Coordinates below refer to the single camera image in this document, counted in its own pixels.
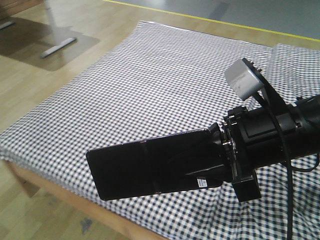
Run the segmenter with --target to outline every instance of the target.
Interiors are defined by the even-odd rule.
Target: black cable
[[[319,166],[320,163],[320,154],[319,152],[316,154],[316,159],[313,167],[310,168],[300,168],[300,167],[295,167],[292,166],[292,170],[296,172],[301,172],[301,173],[308,173],[311,172],[312,170],[316,169]]]
[[[259,93],[252,95],[257,102],[267,110],[271,120],[275,126],[276,131],[279,134],[280,141],[282,144],[284,156],[285,156],[285,166],[286,166],[286,175],[287,175],[287,230],[286,230],[286,239],[292,240],[293,235],[293,211],[294,211],[294,187],[293,187],[293,172],[291,166],[291,160],[289,156],[289,148],[286,143],[286,139],[282,129],[278,123],[278,120],[272,110],[269,108],[268,103],[260,96]]]

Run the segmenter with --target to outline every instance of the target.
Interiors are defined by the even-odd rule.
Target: checkered tablecloth
[[[257,170],[262,198],[250,202],[239,203],[229,183],[102,201],[86,162],[91,149],[207,128],[233,107],[256,106],[252,99],[241,102],[224,79],[224,71],[243,57],[258,63],[288,103],[320,94],[318,51],[142,21],[2,132],[0,157],[171,240],[285,239],[287,177],[281,165]],[[312,164],[312,158],[298,164]],[[294,239],[320,239],[318,176],[317,169],[294,173]]]

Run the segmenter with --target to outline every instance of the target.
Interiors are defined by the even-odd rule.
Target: yellow line
[[[193,18],[193,19],[205,20],[205,21],[218,23],[218,24],[225,24],[225,25],[229,25],[229,26],[240,27],[240,28],[251,29],[251,30],[257,30],[257,31],[262,31],[262,32],[272,33],[272,34],[279,34],[279,35],[284,35],[284,36],[288,36],[288,37],[292,37],[292,38],[310,40],[310,41],[315,41],[315,42],[319,42],[320,43],[320,39],[306,37],[306,36],[299,36],[299,35],[294,35],[294,34],[280,32],[280,31],[272,31],[272,30],[253,27],[253,26],[246,26],[246,25],[240,25],[240,24],[235,24],[235,23],[231,23],[231,22],[213,20],[213,19],[204,18],[204,17],[200,17],[200,16],[192,16],[192,15],[178,13],[178,12],[174,12],[174,11],[161,10],[161,9],[157,9],[157,8],[153,8],[153,7],[135,5],[135,4],[121,2],[121,1],[115,1],[115,0],[103,0],[103,1],[110,2],[110,3],[116,3],[116,4],[127,5],[127,6],[131,6],[131,7],[138,7],[138,8],[142,8],[142,9],[158,11],[158,12],[162,12],[162,13],[166,13],[166,14],[174,14],[174,15],[178,15],[178,16]]]

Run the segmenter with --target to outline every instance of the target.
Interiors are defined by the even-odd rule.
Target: gray floor
[[[120,0],[119,2],[320,39],[320,0]]]

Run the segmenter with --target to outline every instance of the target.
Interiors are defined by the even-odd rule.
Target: wooden floor
[[[102,0],[55,0],[50,3],[58,32],[66,37],[75,36],[78,42],[40,59],[41,52],[53,43],[44,6],[37,5],[12,17],[16,24],[0,31],[0,131],[120,43],[140,20],[268,46],[285,43],[320,49],[320,43],[316,41]],[[1,162],[0,239],[126,238],[43,190],[28,198]]]

